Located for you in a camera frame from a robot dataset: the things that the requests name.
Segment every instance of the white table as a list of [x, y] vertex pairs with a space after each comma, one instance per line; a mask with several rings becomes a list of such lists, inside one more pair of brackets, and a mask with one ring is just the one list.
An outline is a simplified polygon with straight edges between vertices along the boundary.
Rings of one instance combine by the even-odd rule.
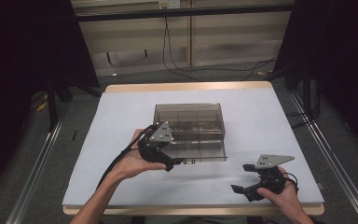
[[231, 184], [259, 182], [242, 165], [260, 154], [295, 156], [285, 163], [298, 178], [298, 197], [309, 215], [324, 211], [320, 193], [278, 98], [268, 82], [113, 85], [101, 98], [62, 202], [74, 215], [95, 190], [102, 173], [137, 128], [153, 122], [157, 104], [220, 103], [227, 161], [178, 165], [149, 171], [120, 184], [106, 214], [129, 216], [266, 216], [279, 211], [268, 200], [249, 203]]

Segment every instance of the person's left hand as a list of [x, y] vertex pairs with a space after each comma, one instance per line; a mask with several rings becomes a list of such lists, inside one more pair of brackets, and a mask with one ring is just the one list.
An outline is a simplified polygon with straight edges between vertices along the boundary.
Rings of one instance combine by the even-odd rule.
[[[132, 140], [135, 139], [142, 132], [142, 129], [137, 129], [132, 137]], [[117, 172], [124, 179], [132, 178], [143, 171], [147, 170], [165, 170], [166, 166], [163, 163], [158, 162], [148, 162], [142, 159], [138, 150], [138, 143], [134, 144], [131, 147], [132, 151], [127, 153], [121, 159], [116, 167], [112, 170]]]

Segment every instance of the hand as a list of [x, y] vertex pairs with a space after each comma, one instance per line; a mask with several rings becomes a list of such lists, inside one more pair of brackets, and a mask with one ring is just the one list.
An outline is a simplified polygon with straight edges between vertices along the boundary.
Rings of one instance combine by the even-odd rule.
[[[142, 129], [137, 129], [132, 137], [131, 142], [135, 137], [137, 137], [142, 132]], [[138, 174], [140, 174], [143, 171], [147, 170], [165, 170], [166, 166], [163, 163], [158, 162], [148, 162], [142, 159], [141, 155], [139, 154], [138, 150], [138, 143], [135, 143], [131, 147], [132, 151], [127, 153], [119, 161], [116, 165], [116, 167], [112, 170], [112, 172], [115, 172], [122, 176], [123, 179], [126, 178], [132, 178]]]
[[[282, 167], [279, 167], [279, 169], [282, 173], [286, 173]], [[286, 181], [284, 189], [280, 194], [275, 194], [264, 188], [257, 189], [257, 193], [275, 204], [281, 213], [292, 223], [313, 223], [301, 207], [296, 187], [292, 182]]]

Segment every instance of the wrist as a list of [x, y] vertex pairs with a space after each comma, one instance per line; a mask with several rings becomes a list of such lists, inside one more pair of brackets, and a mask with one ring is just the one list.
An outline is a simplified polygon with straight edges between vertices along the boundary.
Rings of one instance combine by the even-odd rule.
[[109, 174], [106, 176], [105, 181], [109, 183], [110, 185], [118, 185], [126, 179], [126, 176], [122, 172], [118, 172], [115, 169], [113, 169]]

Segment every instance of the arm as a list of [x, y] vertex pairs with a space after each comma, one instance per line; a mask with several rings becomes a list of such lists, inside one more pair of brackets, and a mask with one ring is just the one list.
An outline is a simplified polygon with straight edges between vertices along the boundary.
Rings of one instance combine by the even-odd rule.
[[[280, 170], [282, 173], [286, 173], [282, 167], [280, 167]], [[257, 193], [265, 198], [268, 198], [292, 223], [313, 224], [310, 217], [308, 217], [308, 215], [304, 212], [300, 201], [297, 198], [295, 185], [290, 181], [286, 181], [284, 190], [280, 194], [275, 194], [264, 188], [257, 189]]]
[[[142, 130], [136, 130], [132, 139], [134, 139], [141, 131]], [[132, 150], [106, 176], [100, 187], [97, 188], [86, 204], [72, 219], [71, 224], [99, 223], [103, 211], [121, 181], [127, 178], [132, 178], [146, 170], [164, 170], [165, 168], [165, 165], [162, 163], [150, 163], [144, 161], [138, 150]]]

